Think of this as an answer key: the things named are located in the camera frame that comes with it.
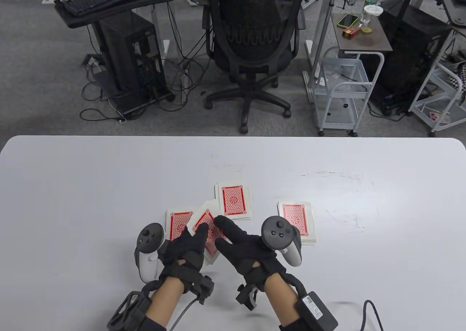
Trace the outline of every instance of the hand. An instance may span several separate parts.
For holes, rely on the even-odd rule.
[[[248,235],[225,216],[216,217],[213,223],[231,241],[228,243],[223,238],[215,240],[217,250],[244,276],[247,284],[254,284],[264,291],[269,276],[286,273],[275,251],[269,249],[259,235]]]
[[[163,271],[160,273],[159,281],[163,282],[168,276],[173,276],[171,273],[174,265],[184,265],[199,272],[204,262],[204,247],[207,241],[209,226],[203,223],[198,226],[198,230],[194,236],[188,231],[188,228],[181,232],[181,235],[168,243],[165,254],[161,261],[164,265]],[[185,285],[185,293],[188,290],[187,282]]]

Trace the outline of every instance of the floor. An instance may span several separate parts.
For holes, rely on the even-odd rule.
[[[423,9],[439,18],[445,17],[444,11],[430,1],[424,1]],[[85,108],[98,108],[115,116],[107,103],[88,102],[80,97],[86,83],[80,63],[87,53],[93,52],[88,32],[86,28],[68,29],[52,5],[40,2],[0,0],[0,150],[15,135],[239,135],[240,100],[215,104],[213,110],[203,108],[203,96],[231,86],[228,77],[213,63],[202,84],[191,92],[188,104],[179,112],[165,112],[153,105],[140,119],[125,124],[114,120],[81,120],[79,112]],[[362,3],[363,0],[359,0],[354,8],[360,10]],[[343,0],[336,1],[336,5],[342,4]],[[202,35],[202,10],[190,7],[186,0],[176,1],[174,7],[186,54],[186,49],[191,49]],[[280,86],[271,89],[291,103],[292,117],[285,120],[280,109],[253,103],[248,135],[317,135],[313,107],[307,101],[301,72],[309,69],[304,39],[313,38],[319,7],[317,3],[305,11],[307,28],[301,34],[299,55],[280,77]],[[166,5],[158,5],[158,12],[163,38],[173,40]],[[324,47],[335,44],[335,34],[329,28]],[[171,46],[170,56],[174,55]],[[208,62],[205,55],[199,61],[203,66]],[[191,71],[194,80],[200,75],[195,67],[193,65]],[[172,75],[173,70],[168,70],[169,82]],[[91,87],[86,94],[93,97],[98,89]],[[427,126],[417,117],[406,117],[394,123],[371,117],[368,112],[358,131],[360,136],[376,137],[425,137],[427,132]],[[346,136],[346,131],[328,130],[326,136]],[[466,124],[439,132],[437,136],[457,138],[466,143]]]

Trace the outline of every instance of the chair base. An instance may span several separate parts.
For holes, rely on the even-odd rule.
[[[248,133],[248,117],[251,109],[251,103],[253,100],[261,100],[263,102],[272,103],[278,105],[284,109],[283,117],[291,117],[291,105],[271,93],[262,91],[262,88],[272,83],[273,87],[278,86],[278,78],[276,76],[267,77],[259,81],[255,81],[255,75],[246,76],[246,80],[237,80],[240,85],[239,88],[230,88],[219,92],[212,93],[205,98],[205,109],[213,108],[214,100],[228,100],[232,98],[243,98],[243,109],[241,112],[241,125],[240,133],[245,135]]]

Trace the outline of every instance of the chair backrest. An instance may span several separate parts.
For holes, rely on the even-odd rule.
[[[227,56],[230,73],[268,66],[269,75],[276,74],[300,6],[301,0],[209,0],[215,45]]]

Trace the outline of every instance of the black computer case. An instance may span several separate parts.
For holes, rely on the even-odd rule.
[[[379,20],[393,52],[385,54],[385,63],[371,95],[385,115],[394,108],[409,108],[429,69],[446,41],[451,26],[408,5],[403,17],[397,17],[402,0],[386,0]],[[371,80],[378,66],[374,56],[361,57]]]
[[[147,104],[154,95],[172,95],[166,88],[154,25],[133,11],[100,21],[112,58],[116,80],[128,95],[115,97],[118,110],[127,112]]]

